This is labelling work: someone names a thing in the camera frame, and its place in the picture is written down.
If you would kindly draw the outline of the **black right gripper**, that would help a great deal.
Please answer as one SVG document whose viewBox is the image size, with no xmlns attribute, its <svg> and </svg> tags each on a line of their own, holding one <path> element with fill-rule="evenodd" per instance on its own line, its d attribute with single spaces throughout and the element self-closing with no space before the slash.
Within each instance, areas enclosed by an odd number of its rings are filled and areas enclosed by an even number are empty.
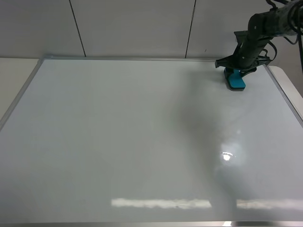
<svg viewBox="0 0 303 227">
<path fill-rule="evenodd" d="M 237 47 L 233 53 L 233 64 L 239 69 L 240 77 L 254 73 L 257 70 L 257 66 L 270 61 L 267 54 L 260 56 L 260 53 L 270 42 L 269 37 L 254 38 L 248 31 L 236 31 L 234 34 L 237 39 Z M 233 73 L 234 69 L 224 69 L 224 74 Z"/>
</svg>

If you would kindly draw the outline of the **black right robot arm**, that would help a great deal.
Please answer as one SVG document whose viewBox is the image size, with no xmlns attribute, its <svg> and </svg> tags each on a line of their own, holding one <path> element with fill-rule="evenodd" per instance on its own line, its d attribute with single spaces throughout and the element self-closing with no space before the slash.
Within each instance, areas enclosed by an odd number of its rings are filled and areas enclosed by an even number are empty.
<svg viewBox="0 0 303 227">
<path fill-rule="evenodd" d="M 273 60 L 261 52 L 267 52 L 266 45 L 271 45 L 277 53 L 271 40 L 275 37 L 300 36 L 303 34 L 303 2 L 301 0 L 281 0 L 283 7 L 268 1 L 272 6 L 270 11 L 254 14 L 248 23 L 246 31 L 234 32 L 237 46 L 232 55 L 216 60 L 215 66 L 238 70 L 243 76 L 255 72 L 261 65 L 268 65 Z"/>
</svg>

